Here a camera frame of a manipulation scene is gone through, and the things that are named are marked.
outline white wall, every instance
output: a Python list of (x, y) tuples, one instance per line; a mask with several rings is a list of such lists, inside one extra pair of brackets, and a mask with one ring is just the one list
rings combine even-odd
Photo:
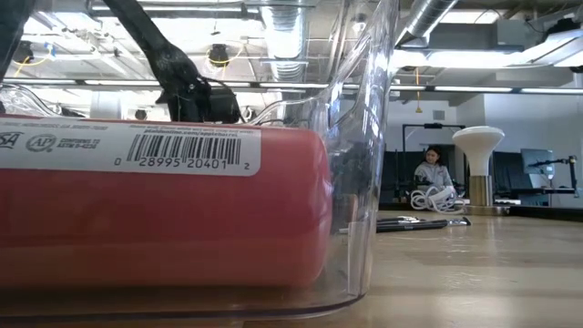
[[(496, 151), (550, 149), (557, 159), (569, 155), (583, 159), (583, 108), (580, 100), (581, 97), (575, 96), (484, 95), (465, 102), (456, 112), (459, 124), (481, 125), (483, 113), (484, 123), (504, 130), (506, 137)], [(554, 187), (570, 187), (568, 165), (557, 164), (556, 173)], [(580, 163), (577, 174), (583, 183)], [(541, 177), (533, 176), (533, 185), (541, 183), (546, 184)], [(572, 195), (554, 196), (553, 202), (558, 207), (583, 207), (583, 199), (574, 199)]]
[(457, 124), (477, 127), (486, 123), (485, 96), (478, 95), (455, 109)]
[[(400, 101), (389, 103), (387, 116), (387, 127), (385, 129), (384, 141), (386, 149), (394, 151), (403, 149), (403, 124), (424, 124), (441, 123), (456, 124), (455, 108), (449, 106), (447, 101), (422, 101), (421, 109), (423, 113), (416, 113), (417, 102), (411, 101), (403, 105)], [(443, 110), (445, 120), (434, 121), (434, 110)], [(409, 135), (414, 128), (407, 129)], [(445, 129), (423, 129), (419, 128), (406, 141), (407, 151), (420, 151), (427, 148), (427, 145), (452, 144), (452, 131)]]

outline tool on table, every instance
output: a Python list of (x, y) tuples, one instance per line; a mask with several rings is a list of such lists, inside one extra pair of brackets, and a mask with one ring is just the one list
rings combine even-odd
[(385, 224), (385, 223), (392, 223), (392, 224), (406, 224), (406, 223), (418, 223), (418, 222), (425, 222), (426, 220), (424, 219), (418, 219), (416, 217), (407, 217), (407, 216), (400, 216), (400, 217), (396, 217), (396, 218), (391, 218), (391, 219), (379, 219), (376, 221), (376, 225), (381, 225), (381, 224)]
[(464, 217), (462, 219), (452, 219), (452, 220), (423, 220), (423, 221), (412, 221), (408, 223), (401, 223), (400, 221), (377, 221), (376, 232), (397, 232), (397, 231), (418, 231), (418, 230), (431, 230), (431, 229), (442, 229), (447, 226), (469, 226), (472, 222)]

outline computer monitor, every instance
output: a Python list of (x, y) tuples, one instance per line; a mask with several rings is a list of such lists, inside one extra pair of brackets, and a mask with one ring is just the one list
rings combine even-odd
[(555, 160), (552, 150), (521, 149), (520, 153), (522, 154), (522, 165), (526, 174), (544, 174), (548, 177), (555, 175), (554, 164), (541, 164)]

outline white jacket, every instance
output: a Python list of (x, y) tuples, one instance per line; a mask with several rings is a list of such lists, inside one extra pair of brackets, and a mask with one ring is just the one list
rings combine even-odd
[(423, 162), (415, 170), (415, 176), (420, 181), (430, 182), (436, 187), (453, 186), (452, 179), (445, 166)]

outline red cylindrical object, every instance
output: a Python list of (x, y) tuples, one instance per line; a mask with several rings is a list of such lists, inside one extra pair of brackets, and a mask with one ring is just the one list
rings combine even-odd
[(0, 287), (306, 285), (330, 235), (309, 130), (261, 128), (250, 177), (0, 167), (0, 181)]

